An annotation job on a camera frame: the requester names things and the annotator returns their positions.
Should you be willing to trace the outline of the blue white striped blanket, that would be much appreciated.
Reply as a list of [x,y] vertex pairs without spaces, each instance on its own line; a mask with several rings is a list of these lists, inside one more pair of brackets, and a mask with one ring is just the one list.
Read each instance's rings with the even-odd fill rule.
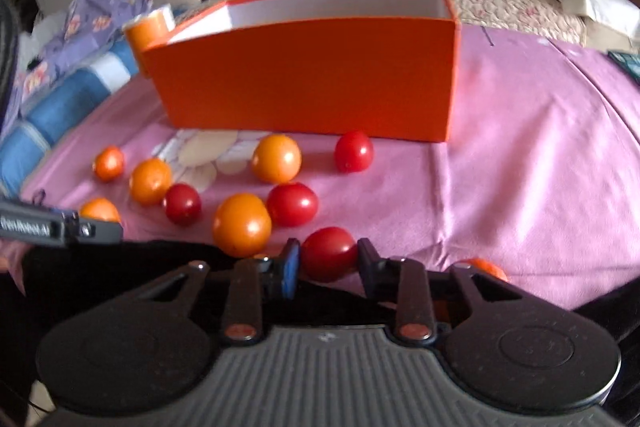
[[20,194],[25,180],[63,136],[138,72],[128,42],[118,39],[35,95],[1,139],[1,193]]

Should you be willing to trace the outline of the dark red tomato left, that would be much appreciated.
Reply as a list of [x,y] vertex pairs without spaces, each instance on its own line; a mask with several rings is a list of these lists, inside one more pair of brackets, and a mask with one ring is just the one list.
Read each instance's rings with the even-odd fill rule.
[[190,227],[202,217],[200,194],[189,184],[172,184],[165,193],[163,207],[167,219],[178,227]]

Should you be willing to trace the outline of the orange cup behind box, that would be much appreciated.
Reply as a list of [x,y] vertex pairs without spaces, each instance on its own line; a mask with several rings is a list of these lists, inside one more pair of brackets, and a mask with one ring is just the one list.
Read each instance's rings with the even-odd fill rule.
[[174,13],[169,4],[140,14],[122,25],[122,32],[131,48],[134,59],[142,76],[148,77],[143,60],[143,51],[155,40],[172,31],[176,27]]

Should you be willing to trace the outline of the purple floral cloth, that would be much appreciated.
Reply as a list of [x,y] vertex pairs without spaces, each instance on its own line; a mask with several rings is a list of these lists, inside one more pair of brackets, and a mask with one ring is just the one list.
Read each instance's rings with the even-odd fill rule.
[[20,107],[113,40],[151,0],[74,0],[22,32],[11,104]]

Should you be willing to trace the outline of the orange tomato behind left gripper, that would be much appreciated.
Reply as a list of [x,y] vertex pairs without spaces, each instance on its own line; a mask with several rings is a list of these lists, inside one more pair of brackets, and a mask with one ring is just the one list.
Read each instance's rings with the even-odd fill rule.
[[105,222],[122,222],[117,207],[104,197],[90,199],[85,202],[79,209],[79,216]]

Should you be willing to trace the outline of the orange tomato right front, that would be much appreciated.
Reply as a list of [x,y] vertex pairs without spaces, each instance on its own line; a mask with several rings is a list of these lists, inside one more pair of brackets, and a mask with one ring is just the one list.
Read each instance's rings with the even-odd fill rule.
[[482,270],[483,272],[488,273],[492,277],[502,280],[503,282],[507,282],[509,280],[509,277],[506,275],[506,272],[504,272],[503,269],[499,267],[499,265],[495,265],[495,263],[492,263],[489,260],[475,257],[475,258],[463,259],[461,260],[461,263],[465,263],[466,265],[472,265],[472,267]]

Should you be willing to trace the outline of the orange tomato near box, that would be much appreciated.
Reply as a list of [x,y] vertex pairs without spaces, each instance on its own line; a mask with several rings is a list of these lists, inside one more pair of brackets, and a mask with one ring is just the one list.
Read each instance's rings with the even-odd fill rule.
[[281,184],[292,181],[302,168],[298,144],[285,134],[262,138],[254,150],[250,167],[259,181]]

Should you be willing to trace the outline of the small orange tomato far left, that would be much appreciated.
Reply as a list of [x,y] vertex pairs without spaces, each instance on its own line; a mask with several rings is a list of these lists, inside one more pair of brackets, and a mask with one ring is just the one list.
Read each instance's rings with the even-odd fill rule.
[[110,145],[93,159],[93,174],[102,182],[110,183],[118,179],[125,170],[125,155],[122,150]]

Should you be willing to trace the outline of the white cloth covered box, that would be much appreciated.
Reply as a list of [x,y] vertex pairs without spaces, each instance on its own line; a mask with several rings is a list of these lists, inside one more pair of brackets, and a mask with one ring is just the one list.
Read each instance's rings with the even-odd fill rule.
[[558,0],[565,13],[586,25],[586,47],[639,51],[639,8],[630,0]]

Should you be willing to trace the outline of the pink flannel blanket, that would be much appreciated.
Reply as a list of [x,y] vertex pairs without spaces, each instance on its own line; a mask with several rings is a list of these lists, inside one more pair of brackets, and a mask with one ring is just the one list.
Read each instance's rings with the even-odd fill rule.
[[[575,308],[639,274],[639,92],[602,53],[514,31],[466,26],[449,139],[378,140],[366,171],[339,173],[335,139],[297,137],[299,181],[320,200],[294,235],[336,225],[388,257],[442,269],[480,257],[532,294]],[[172,225],[144,208],[126,180],[104,184],[94,156],[116,145],[129,167],[154,153],[175,161],[193,139],[169,124],[148,80],[134,78],[46,157],[23,186],[75,209],[95,197],[117,206],[133,241],[207,243],[228,196],[266,196],[247,161],[256,132],[219,137],[213,164],[194,178],[204,218]]]

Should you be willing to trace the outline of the orange cardboard box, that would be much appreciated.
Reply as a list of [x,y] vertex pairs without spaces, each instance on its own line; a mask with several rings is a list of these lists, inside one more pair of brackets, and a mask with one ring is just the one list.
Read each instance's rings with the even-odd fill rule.
[[226,0],[142,57],[178,128],[442,142],[459,42],[451,0]]

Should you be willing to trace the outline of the orange tomato front centre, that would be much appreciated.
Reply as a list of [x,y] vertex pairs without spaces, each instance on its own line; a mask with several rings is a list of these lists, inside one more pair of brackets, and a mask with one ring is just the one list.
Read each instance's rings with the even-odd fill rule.
[[269,242],[271,231],[272,221],[267,207],[255,194],[231,195],[214,213],[213,242],[231,257],[247,258],[260,254]]

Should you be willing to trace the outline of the orange tomato left middle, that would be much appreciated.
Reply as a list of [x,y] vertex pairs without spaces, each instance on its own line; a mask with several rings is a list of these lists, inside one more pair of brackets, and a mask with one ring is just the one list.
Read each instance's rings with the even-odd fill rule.
[[131,198],[143,207],[160,205],[172,184],[172,172],[166,161],[149,158],[141,161],[129,178]]

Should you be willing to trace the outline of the teal paperback book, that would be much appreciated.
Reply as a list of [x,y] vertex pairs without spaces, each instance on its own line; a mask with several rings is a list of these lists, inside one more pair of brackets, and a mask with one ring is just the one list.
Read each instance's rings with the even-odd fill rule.
[[637,85],[640,84],[640,56],[638,54],[608,51],[608,58]]

